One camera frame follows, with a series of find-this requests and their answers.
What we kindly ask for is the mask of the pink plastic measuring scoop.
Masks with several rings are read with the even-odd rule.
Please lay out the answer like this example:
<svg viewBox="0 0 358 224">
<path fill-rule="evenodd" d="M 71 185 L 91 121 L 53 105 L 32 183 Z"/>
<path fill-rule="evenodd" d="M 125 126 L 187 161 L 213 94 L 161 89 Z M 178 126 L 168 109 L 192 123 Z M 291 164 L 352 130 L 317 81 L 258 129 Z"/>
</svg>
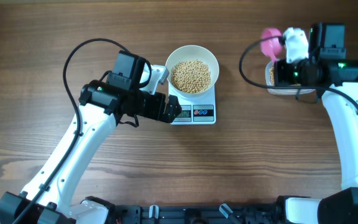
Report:
<svg viewBox="0 0 358 224">
<path fill-rule="evenodd" d="M 277 28 L 266 28 L 262 31 L 260 43 L 261 52 L 271 59 L 277 61 L 277 55 L 282 51 L 283 47 L 280 43 L 282 33 Z"/>
</svg>

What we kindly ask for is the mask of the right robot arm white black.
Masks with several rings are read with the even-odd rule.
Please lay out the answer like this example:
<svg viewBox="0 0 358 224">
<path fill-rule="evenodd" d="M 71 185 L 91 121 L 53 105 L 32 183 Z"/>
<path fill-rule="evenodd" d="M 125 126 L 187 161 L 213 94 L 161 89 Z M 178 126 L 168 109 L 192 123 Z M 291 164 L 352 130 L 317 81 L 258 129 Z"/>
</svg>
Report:
<svg viewBox="0 0 358 224">
<path fill-rule="evenodd" d="M 331 120 L 341 163 L 341 191 L 324 199 L 289 197 L 291 223 L 358 223 L 358 60 L 346 57 L 345 27 L 318 23 L 308 35 L 288 28 L 279 43 L 286 57 L 276 60 L 274 86 L 314 88 Z"/>
</svg>

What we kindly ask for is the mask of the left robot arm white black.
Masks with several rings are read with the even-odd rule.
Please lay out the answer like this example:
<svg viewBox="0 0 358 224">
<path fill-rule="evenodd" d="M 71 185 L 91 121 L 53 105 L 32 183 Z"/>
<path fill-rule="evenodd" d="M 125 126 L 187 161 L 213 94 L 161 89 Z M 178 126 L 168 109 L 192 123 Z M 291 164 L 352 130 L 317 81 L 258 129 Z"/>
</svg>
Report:
<svg viewBox="0 0 358 224">
<path fill-rule="evenodd" d="M 2 196 L 0 222 L 110 222 L 115 206 L 105 200 L 88 197 L 79 205 L 71 204 L 76 187 L 123 115 L 171 123 L 181 113 L 177 97 L 156 91 L 168 74 L 164 66 L 120 51 L 111 71 L 83 87 L 71 125 L 37 175 L 20 194 Z"/>
</svg>

